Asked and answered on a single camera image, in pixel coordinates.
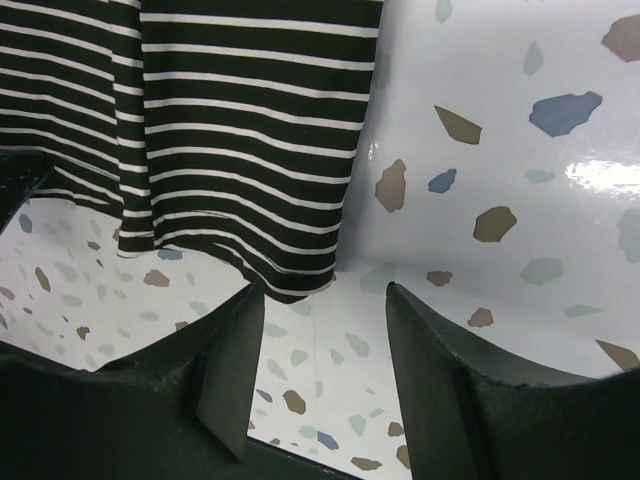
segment striped shirt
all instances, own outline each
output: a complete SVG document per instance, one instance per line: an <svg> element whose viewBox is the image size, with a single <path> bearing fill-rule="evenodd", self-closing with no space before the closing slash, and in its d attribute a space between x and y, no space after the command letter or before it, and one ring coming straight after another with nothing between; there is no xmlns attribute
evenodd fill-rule
<svg viewBox="0 0 640 480"><path fill-rule="evenodd" d="M381 2L0 0L0 148L40 195L202 251L293 301L331 281Z"/></svg>

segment terrazzo surface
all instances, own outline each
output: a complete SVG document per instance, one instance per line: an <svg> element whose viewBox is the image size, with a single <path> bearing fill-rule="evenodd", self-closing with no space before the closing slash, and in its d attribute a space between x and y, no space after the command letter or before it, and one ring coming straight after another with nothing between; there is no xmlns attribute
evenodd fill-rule
<svg viewBox="0 0 640 480"><path fill-rule="evenodd" d="M267 300L249 434L408 480L390 281L544 365L640 366L640 4L385 3L335 281ZM0 237L0 339L94 369L244 286L193 252L120 259L116 229L68 202L25 205Z"/></svg>

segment striped cloth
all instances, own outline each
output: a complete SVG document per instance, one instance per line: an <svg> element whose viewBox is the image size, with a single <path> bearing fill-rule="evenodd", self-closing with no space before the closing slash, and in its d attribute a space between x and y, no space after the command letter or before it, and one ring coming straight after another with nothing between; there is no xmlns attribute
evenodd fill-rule
<svg viewBox="0 0 640 480"><path fill-rule="evenodd" d="M0 0L0 148L41 195L122 220L121 256L197 250L293 301L331 281L381 2Z"/></svg>

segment black and white striped fabric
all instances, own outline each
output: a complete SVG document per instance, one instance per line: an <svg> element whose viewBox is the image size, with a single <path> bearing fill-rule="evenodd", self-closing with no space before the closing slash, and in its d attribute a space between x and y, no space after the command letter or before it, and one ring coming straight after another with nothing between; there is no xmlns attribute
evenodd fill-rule
<svg viewBox="0 0 640 480"><path fill-rule="evenodd" d="M331 281L382 2L0 0L0 148L121 218L119 254L209 253L292 301Z"/></svg>

